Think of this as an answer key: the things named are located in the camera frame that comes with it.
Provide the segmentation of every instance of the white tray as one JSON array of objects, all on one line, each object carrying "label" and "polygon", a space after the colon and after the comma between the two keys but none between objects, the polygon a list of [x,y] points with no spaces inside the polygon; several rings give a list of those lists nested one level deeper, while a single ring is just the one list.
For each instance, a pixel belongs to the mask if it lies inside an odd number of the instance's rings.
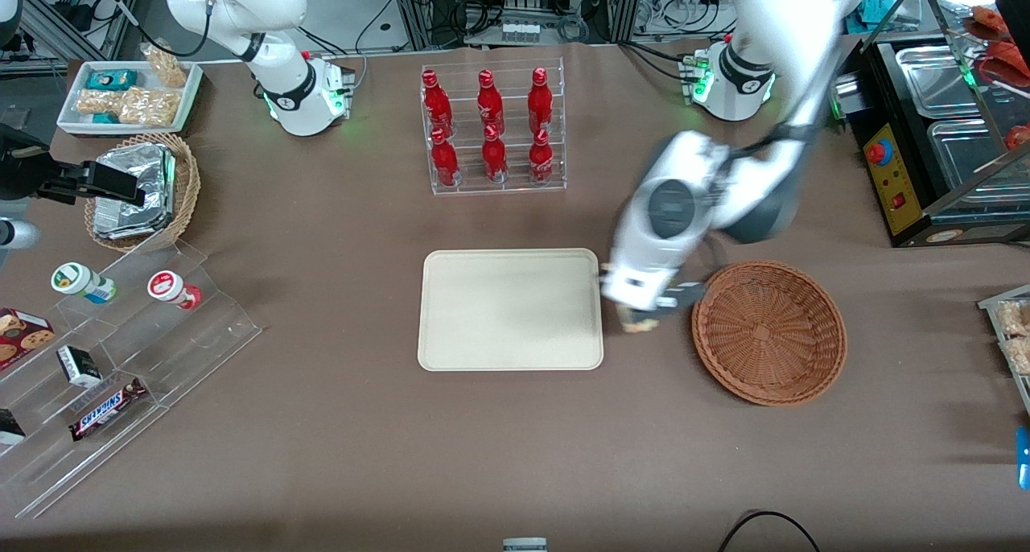
[{"label": "white tray", "polygon": [[92,72],[110,71],[110,69],[135,69],[137,72],[136,85],[147,88],[147,90],[169,90],[158,74],[150,68],[147,61],[88,61],[78,68],[75,81],[71,83],[71,91],[65,98],[61,114],[58,116],[58,127],[68,134],[73,135],[125,135],[137,134],[174,134],[182,131],[193,108],[197,91],[200,90],[200,82],[204,76],[204,71],[199,64],[190,61],[181,61],[182,68],[186,72],[186,83],[182,88],[182,101],[179,109],[175,113],[175,119],[170,127],[139,126],[139,124],[93,124],[93,114],[80,114],[75,111],[75,101],[78,100],[78,93],[83,90],[85,82]]},{"label": "white tray", "polygon": [[427,371],[591,370],[604,356],[593,252],[438,250],[425,258],[418,361]]}]

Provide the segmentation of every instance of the acrylic bottle rack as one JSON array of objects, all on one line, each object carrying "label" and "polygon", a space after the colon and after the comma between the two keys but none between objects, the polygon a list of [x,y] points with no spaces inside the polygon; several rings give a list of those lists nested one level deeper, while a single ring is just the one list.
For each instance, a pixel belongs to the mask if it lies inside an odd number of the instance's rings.
[{"label": "acrylic bottle rack", "polygon": [[[44,314],[57,335],[50,344],[0,372],[0,408],[26,436],[0,444],[0,486],[16,517],[42,514],[261,333],[211,281],[204,260],[184,241],[151,237],[100,273],[117,284],[117,297],[104,305],[63,299]],[[198,285],[200,305],[184,311],[151,299],[146,282],[161,270]],[[57,358],[64,344],[89,351],[103,381],[69,384]],[[148,393],[72,442],[68,426],[134,377]]]},{"label": "acrylic bottle rack", "polygon": [[[529,88],[533,87],[533,69],[547,69],[547,83],[551,88],[552,115],[549,128],[551,149],[554,152],[553,171],[545,185],[535,185],[529,179],[529,148],[533,135],[529,131]],[[457,152],[457,163],[461,170],[461,182],[456,186],[443,185],[437,180],[433,167],[433,142],[430,138],[432,124],[424,102],[422,127],[425,134],[425,156],[428,161],[430,182],[437,196],[448,194],[486,194],[505,192],[540,192],[541,189],[563,189],[568,182],[568,161],[565,153],[565,72],[561,57],[546,60],[525,61],[483,61],[474,64],[423,65],[424,69],[437,72],[440,85],[444,88],[451,102],[454,114],[454,135],[450,142]],[[486,177],[483,164],[483,126],[479,117],[479,71],[490,69],[493,82],[501,93],[504,104],[505,142],[508,156],[508,179],[494,184]],[[424,100],[425,88],[421,98]]]}]

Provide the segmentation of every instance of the yellow control panel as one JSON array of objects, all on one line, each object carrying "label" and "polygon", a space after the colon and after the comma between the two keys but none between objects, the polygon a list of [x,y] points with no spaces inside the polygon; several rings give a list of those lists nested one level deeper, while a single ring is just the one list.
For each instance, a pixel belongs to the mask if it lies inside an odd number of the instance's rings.
[{"label": "yellow control panel", "polygon": [[901,161],[891,124],[886,124],[872,140],[862,145],[862,152],[880,196],[880,206],[887,215],[887,226],[897,236],[923,217],[923,208],[912,189],[912,178]]}]

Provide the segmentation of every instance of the aluminum foil package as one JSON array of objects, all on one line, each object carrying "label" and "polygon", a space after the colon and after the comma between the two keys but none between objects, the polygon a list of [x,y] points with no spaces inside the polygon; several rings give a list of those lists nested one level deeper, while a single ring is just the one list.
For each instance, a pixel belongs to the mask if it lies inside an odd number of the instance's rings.
[{"label": "aluminum foil package", "polygon": [[93,230],[105,240],[154,234],[172,221],[175,206],[175,157],[163,144],[137,144],[114,148],[97,161],[138,178],[145,194],[143,206],[124,201],[97,199]]}]

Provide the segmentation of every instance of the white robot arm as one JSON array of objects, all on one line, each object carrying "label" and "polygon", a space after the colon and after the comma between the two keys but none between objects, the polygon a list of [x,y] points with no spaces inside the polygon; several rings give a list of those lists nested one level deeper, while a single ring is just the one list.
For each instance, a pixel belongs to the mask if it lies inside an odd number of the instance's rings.
[{"label": "white robot arm", "polygon": [[318,134],[346,114],[349,90],[341,69],[327,61],[305,60],[283,32],[301,27],[308,0],[167,2],[178,24],[246,62],[283,130]]},{"label": "white robot arm", "polygon": [[0,0],[0,45],[10,41],[22,20],[22,0]]},{"label": "white robot arm", "polygon": [[753,156],[758,148],[732,149],[697,131],[677,134],[659,153],[622,214],[604,277],[603,292],[622,306],[626,324],[677,311],[703,296],[698,283],[671,283],[711,229],[751,243],[793,219],[802,153],[835,74],[839,20],[859,2],[731,1],[737,29],[709,68],[710,98],[721,97],[720,108],[744,107],[753,114],[763,94],[754,82],[771,75],[771,68],[786,78],[787,109],[761,144],[768,145],[764,160]]}]

